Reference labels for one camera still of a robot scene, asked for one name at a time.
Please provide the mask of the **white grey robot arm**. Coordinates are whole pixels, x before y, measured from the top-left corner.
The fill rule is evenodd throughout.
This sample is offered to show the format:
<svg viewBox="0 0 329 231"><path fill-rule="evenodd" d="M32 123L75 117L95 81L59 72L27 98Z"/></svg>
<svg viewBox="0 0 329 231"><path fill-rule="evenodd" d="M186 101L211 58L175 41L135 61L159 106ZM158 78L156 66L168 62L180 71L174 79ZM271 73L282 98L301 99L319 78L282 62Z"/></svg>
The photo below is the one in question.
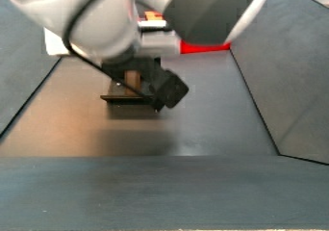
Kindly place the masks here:
<svg viewBox="0 0 329 231"><path fill-rule="evenodd" d="M138 71L148 91L135 93L155 109L172 108L188 92L179 76L160 67L155 35L200 46L231 41L265 0L9 0L61 40L71 55L116 82Z"/></svg>

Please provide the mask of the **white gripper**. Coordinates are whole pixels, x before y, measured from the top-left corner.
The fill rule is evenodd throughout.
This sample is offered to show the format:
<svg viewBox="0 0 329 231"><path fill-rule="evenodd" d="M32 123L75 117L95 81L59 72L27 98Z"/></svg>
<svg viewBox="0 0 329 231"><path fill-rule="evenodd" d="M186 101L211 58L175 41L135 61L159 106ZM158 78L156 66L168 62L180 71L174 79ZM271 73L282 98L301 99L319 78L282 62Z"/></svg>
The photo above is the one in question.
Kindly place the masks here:
<svg viewBox="0 0 329 231"><path fill-rule="evenodd" d="M160 66L158 58L136 58L122 64L101 63L104 73L122 80L120 75L127 71L136 71L148 91L142 92L131 84L123 85L142 97L151 107L159 111L163 107L172 109L188 92L188 87L180 77Z"/></svg>

